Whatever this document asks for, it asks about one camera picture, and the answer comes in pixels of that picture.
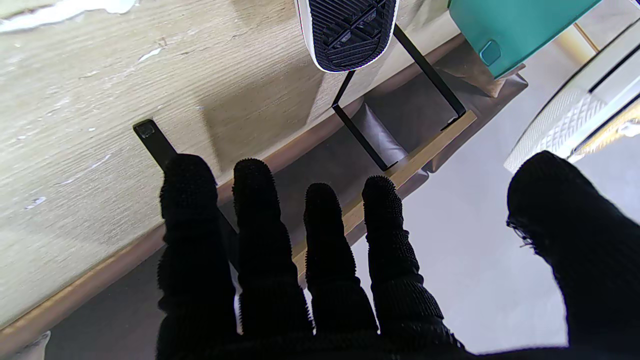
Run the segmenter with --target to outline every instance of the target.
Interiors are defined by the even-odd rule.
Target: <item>white sneaker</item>
[[[295,0],[302,35],[326,72],[364,67],[385,51],[400,0]]]

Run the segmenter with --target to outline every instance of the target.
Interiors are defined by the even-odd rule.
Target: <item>wooden surface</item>
[[[407,155],[401,161],[398,161],[393,167],[385,172],[385,175],[393,181],[396,188],[399,188],[411,178],[420,168],[422,168],[429,160],[433,159],[442,149],[451,143],[458,135],[460,135],[473,121],[476,121],[476,115],[473,111],[467,111],[458,121],[444,129],[438,136],[424,143]],[[342,223],[344,224],[344,233],[348,234],[359,223],[364,221],[364,203],[362,198],[355,200],[350,206],[342,209]],[[297,253],[293,262],[298,267],[298,279],[305,275],[307,257],[307,249],[294,251]]]
[[[0,10],[11,20],[27,3],[0,0]],[[423,53],[459,32],[445,7],[400,3],[397,21]],[[394,40],[356,73],[345,103],[410,62]],[[292,0],[85,12],[0,33],[0,64],[0,327],[161,223],[162,173],[134,123],[154,118],[222,183],[237,160],[326,118],[344,78],[313,65]]]

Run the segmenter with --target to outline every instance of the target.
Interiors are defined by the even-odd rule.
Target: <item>teal container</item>
[[[553,40],[601,0],[449,0],[449,13],[494,78]]]

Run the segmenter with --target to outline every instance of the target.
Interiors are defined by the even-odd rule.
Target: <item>black metal stand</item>
[[[429,80],[433,83],[436,89],[438,89],[440,94],[442,94],[445,100],[449,103],[449,105],[453,108],[453,110],[458,115],[458,117],[452,120],[448,125],[451,125],[454,122],[456,122],[458,119],[460,119],[460,117],[462,117],[462,115],[464,115],[467,112],[467,109],[465,108],[464,105],[462,105],[462,102],[460,102],[456,94],[454,94],[453,91],[451,91],[451,89],[447,86],[447,84],[440,77],[438,72],[431,66],[431,64],[429,64],[427,59],[424,58],[424,56],[420,53],[420,51],[416,48],[416,46],[404,34],[404,32],[398,26],[398,24],[396,24],[396,26],[394,27],[394,36],[398,40],[398,42],[402,45],[402,47],[404,47],[404,50],[406,50],[406,52],[409,53],[409,55],[413,58],[416,64],[418,64],[422,72],[425,75],[427,75],[427,78],[429,78]],[[335,99],[333,100],[333,104],[331,105],[331,107],[333,108],[335,113],[338,115],[338,117],[340,117],[344,125],[349,129],[349,131],[351,131],[351,134],[353,134],[356,140],[358,140],[360,145],[364,148],[364,150],[371,157],[371,159],[380,168],[380,170],[387,171],[394,164],[387,165],[385,161],[382,160],[382,157],[376,152],[373,146],[369,143],[369,141],[362,134],[362,132],[360,132],[358,127],[353,123],[353,121],[351,121],[351,118],[349,118],[349,116],[344,112],[344,110],[340,107],[340,104],[339,104],[339,101],[344,95],[345,90],[347,90],[347,86],[349,85],[349,82],[353,78],[353,74],[355,74],[355,72],[356,72],[355,70],[349,71],[349,73],[347,74],[347,77],[344,79],[344,82],[340,86],[340,90],[338,90],[338,94],[335,96]]]

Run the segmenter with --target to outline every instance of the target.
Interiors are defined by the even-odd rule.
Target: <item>gray floor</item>
[[[637,18],[614,15],[607,20]],[[599,24],[597,18],[590,21]],[[578,66],[554,44],[526,64],[521,74],[529,88],[404,200],[405,227],[426,286],[446,324],[474,352],[566,342],[564,304],[550,268],[531,249],[521,248],[522,241],[504,225],[511,174],[502,163]],[[576,165],[628,216],[640,220],[640,136],[622,139]],[[362,286],[370,293],[364,239],[353,252]]]

